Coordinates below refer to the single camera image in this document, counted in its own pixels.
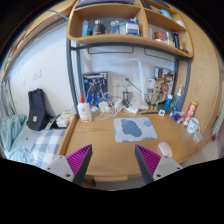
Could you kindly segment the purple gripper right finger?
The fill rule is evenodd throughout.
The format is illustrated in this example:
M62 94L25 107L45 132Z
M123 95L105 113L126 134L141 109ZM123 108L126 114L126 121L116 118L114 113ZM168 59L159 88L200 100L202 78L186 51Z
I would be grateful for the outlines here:
M150 184L182 169L182 166L168 155L159 156L138 144L135 145L135 157L145 184Z

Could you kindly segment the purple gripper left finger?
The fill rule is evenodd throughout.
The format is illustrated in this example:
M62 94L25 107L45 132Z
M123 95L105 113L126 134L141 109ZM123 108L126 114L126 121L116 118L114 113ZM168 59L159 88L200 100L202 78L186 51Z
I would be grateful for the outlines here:
M57 156L45 170L81 186L91 157L92 145L87 145L68 156Z

